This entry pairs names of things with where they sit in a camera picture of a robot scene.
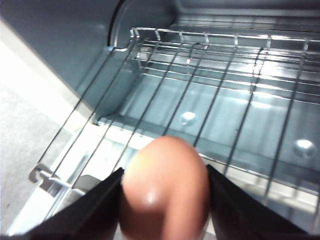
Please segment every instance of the metal wire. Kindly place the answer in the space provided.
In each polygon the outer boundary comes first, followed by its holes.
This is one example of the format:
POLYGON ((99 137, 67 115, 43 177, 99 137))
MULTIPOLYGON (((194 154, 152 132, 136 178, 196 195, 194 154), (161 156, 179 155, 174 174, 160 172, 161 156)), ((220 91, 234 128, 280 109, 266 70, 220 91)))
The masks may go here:
MULTIPOLYGON (((258 58, 259 58, 259 54, 264 50, 264 48, 262 47, 260 49, 260 51, 257 53, 257 56, 256 56, 256 63, 258 61, 258 58)), ((268 55, 268 52, 265 53, 264 55, 264 60, 266 59, 268 55)), ((252 102, 252 99, 254 97, 254 92, 256 91, 257 89, 257 84, 259 83, 259 78, 260 78, 260 74, 261 74, 261 71, 262 71, 262 68, 263 68, 263 63, 264 63, 264 60, 261 64, 261 67, 259 69, 259 73, 258 73, 258 76, 255 78, 255 83, 252 84, 252 89, 250 91, 250 97, 249 97, 249 100, 248 100, 248 104, 246 105, 246 108, 244 110, 244 113, 243 113, 243 116, 242 116, 242 120, 240 122, 240 126, 239 128, 237 129, 237 133, 236 133, 236 136, 234 138, 234 141, 233 141, 233 144, 232 144, 232 147, 231 147, 231 152, 229 154, 229 157, 226 161, 226 165, 225 165, 225 168, 223 170, 223 175, 226 175, 227 174, 227 171, 228 171, 228 168, 229 168, 229 165, 232 161, 232 158, 234 156, 234 153, 235 153, 235 150, 236 150, 236 147, 237 147, 237 144, 238 144, 238 141, 239 141, 239 138, 240 138, 240 135, 241 135, 241 132, 242 132, 242 129, 243 129, 243 126, 245 124, 245 121, 246 121, 246 118, 247 118, 247 115, 248 115, 248 112, 249 112, 249 109, 250 109, 250 106, 251 106, 251 102, 252 102)), ((253 71, 252 71, 252 74, 254 73, 255 71, 255 67, 257 66, 257 64, 254 64, 254 67, 253 67, 253 71)))
POLYGON ((150 98, 150 100, 149 100, 149 102, 148 102, 147 106, 145 107, 145 109, 144 109, 144 111, 143 111, 143 113, 142 113, 141 117, 139 118, 139 120, 138 120, 138 122, 137 122, 136 126, 134 127, 134 130, 132 131, 130 138, 128 139, 128 141, 127 141, 126 145, 124 146, 124 149, 122 150, 122 152, 121 152, 121 154, 120 154, 120 157, 119 157, 119 158, 118 158, 118 160, 116 161, 116 163, 115 163, 115 165, 114 165, 114 167, 113 167, 113 169, 112 169, 112 172, 116 169, 116 167, 117 167, 118 163, 120 162, 120 160, 121 160, 122 156, 124 155, 124 153, 125 153, 126 149, 128 148, 129 143, 130 143, 130 141, 131 141, 132 137, 133 137, 133 136, 134 136, 134 134, 136 133, 136 131, 137 131, 137 129, 138 129, 138 127, 139 127, 139 125, 140 125, 141 121, 143 120, 144 116, 146 115, 146 113, 147 113, 147 111, 148 111, 148 109, 149 109, 149 107, 150 107, 151 103, 153 102, 153 100, 154 100, 154 98, 155 98, 155 96, 156 96, 156 94, 157 94, 157 92, 158 92, 158 90, 159 90, 160 86, 162 85, 162 83, 163 83, 164 79, 166 78, 166 75, 167 75, 167 73, 168 73, 168 70, 169 70, 169 69, 170 69, 170 67, 171 67, 171 64, 175 61, 175 59, 176 59, 177 55, 179 54, 179 52, 180 52, 180 48, 175 52, 175 55, 173 56, 173 58, 172 58, 172 60, 171 60, 170 64, 169 64, 169 65, 168 65, 168 67, 167 67, 167 71, 164 73, 164 75, 163 75, 162 79, 159 81, 159 84, 157 85, 157 87, 156 87, 155 91, 153 92, 153 94, 152 94, 152 96, 151 96, 151 98, 150 98))
MULTIPOLYGON (((153 50, 152 50, 152 53, 149 55, 148 57, 148 61, 146 63, 146 65, 142 68, 141 70, 141 74, 144 73, 146 67, 148 66, 149 62, 150 62, 150 59, 152 58, 154 52, 157 50, 158 48, 158 45, 156 45, 153 50)), ((100 147, 101 143, 103 142, 103 140, 105 139, 106 137, 106 134, 107 132, 109 131, 110 127, 112 126, 112 124, 116 121, 117 119, 117 114, 115 114, 115 116, 113 117, 112 121, 110 122, 110 124, 108 125, 107 129, 104 131, 102 137, 100 138, 100 141, 98 142, 98 144, 96 145, 95 149, 93 150, 93 152, 91 153, 90 157, 87 159, 87 161, 85 162, 84 166, 82 167, 81 171, 79 172, 79 174, 75 177, 75 179, 71 182, 71 187, 74 188, 78 179, 80 178, 81 174, 83 173, 83 171, 85 170, 86 166, 88 165, 88 163, 90 162, 91 158, 95 155, 96 151, 98 150, 98 148, 100 147)))
POLYGON ((51 178, 57 173, 59 167, 61 166, 61 164, 63 163, 64 159, 66 158, 66 156, 68 155, 69 151, 71 150, 71 148, 74 146, 74 144, 76 143, 76 141, 78 140, 78 138, 80 137, 80 135, 82 134, 82 132, 84 131, 85 127, 87 126, 87 124, 89 123, 90 119, 94 116, 95 111, 98 109, 98 107, 100 106, 101 102, 103 101, 104 97, 106 96, 106 94, 109 92, 111 86, 114 84, 116 77, 118 76, 119 72, 121 71, 122 67, 125 65, 125 63, 127 62, 129 55, 132 53, 135 44, 133 44, 134 42, 136 42, 137 40, 135 39, 134 41, 130 41, 130 51, 128 51, 128 54, 126 55, 126 57, 124 58, 121 67, 117 70, 116 74, 113 76, 111 82, 109 83, 109 85, 107 86, 107 88, 104 90, 102 96, 99 98, 98 103, 96 104, 94 110, 92 111, 92 113, 90 114, 89 118, 87 119, 87 121, 85 122, 84 126, 81 128, 81 130, 77 133, 76 137, 74 138, 73 142, 71 143, 70 147, 68 148, 68 150, 66 151, 66 153, 63 155, 62 159, 60 160, 60 162, 58 163, 57 167, 54 169, 54 171, 51 174, 51 178))
POLYGON ((263 203, 265 205, 268 202, 268 194, 269 194, 269 191, 270 191, 271 183, 272 183, 272 181, 273 181, 273 179, 275 177, 277 164, 278 164, 280 153, 281 153, 281 150, 282 150, 282 145, 283 145, 283 142, 284 142, 284 139, 285 139, 285 135, 286 135, 286 131, 287 131, 288 123, 289 123, 289 118, 290 118, 291 110, 292 110, 292 107, 293 107, 293 104, 294 104, 294 99, 295 99, 295 96, 296 96, 296 93, 297 93, 297 88, 298 88, 298 85, 299 85, 299 78, 300 78, 301 72, 303 70, 304 60, 305 60, 305 56, 306 56, 306 53, 307 53, 307 50, 308 50, 308 46, 309 46, 309 42, 305 41, 304 50, 303 50, 303 53, 302 53, 302 56, 301 56, 301 61, 300 61, 300 64, 299 64, 299 71, 298 71, 298 73, 296 75, 294 89, 293 89, 293 92, 292 92, 292 95, 291 95, 291 98, 290 98, 290 103, 289 103, 289 106, 288 106, 288 109, 287 109, 287 112, 286 112, 286 116, 285 116, 285 120, 284 120, 284 123, 283 123, 280 139, 279 139, 278 146, 277 146, 277 149, 276 149, 274 161, 273 161, 273 164, 272 164, 272 167, 271 167, 269 180, 268 180, 268 183, 266 185, 265 193, 264 193, 264 196, 263 196, 263 203))
MULTIPOLYGON (((201 44, 200 44, 199 42, 195 43, 195 44, 192 46, 191 51, 190 51, 190 53, 189 53, 188 65, 190 65, 190 63, 191 63, 191 55, 192 55, 192 52, 193 52, 194 47, 195 47, 196 45, 200 45, 200 46, 201 46, 201 44)), ((196 64, 196 67, 194 68, 191 77, 190 77, 189 80, 187 81, 187 84, 186 84, 186 86, 185 86, 185 88, 184 88, 184 90, 183 90, 183 93, 182 93, 182 95, 181 95, 181 97, 180 97, 180 99, 179 99, 179 101, 178 101, 178 103, 177 103, 177 105, 176 105, 176 107, 175 107, 175 109, 174 109, 174 111, 173 111, 173 113, 172 113, 172 115, 171 115, 171 117, 170 117, 170 120, 169 120, 168 124, 166 125, 165 130, 164 130, 164 132, 163 132, 162 135, 166 135, 166 134, 167 134, 167 132, 168 132, 168 130, 169 130, 169 127, 170 127, 172 121, 174 120, 174 117, 175 117, 175 115, 176 115, 176 113, 177 113, 177 111, 178 111, 178 109, 179 109, 179 107, 180 107, 183 99, 185 98, 185 95, 186 95, 186 92, 188 91, 188 88, 189 88, 189 86, 190 86, 190 83, 192 82, 192 79, 193 79, 194 76, 195 76, 195 73, 196 73, 196 71, 197 71, 197 69, 198 69, 197 67, 200 65, 200 62, 202 61, 202 59, 203 59, 203 57, 204 57, 207 49, 208 49, 208 46, 207 46, 207 45, 204 45, 204 46, 203 46, 203 50, 202 50, 202 52, 201 52, 201 56, 200 56, 200 58, 198 59, 198 62, 197 62, 197 64, 196 64)))

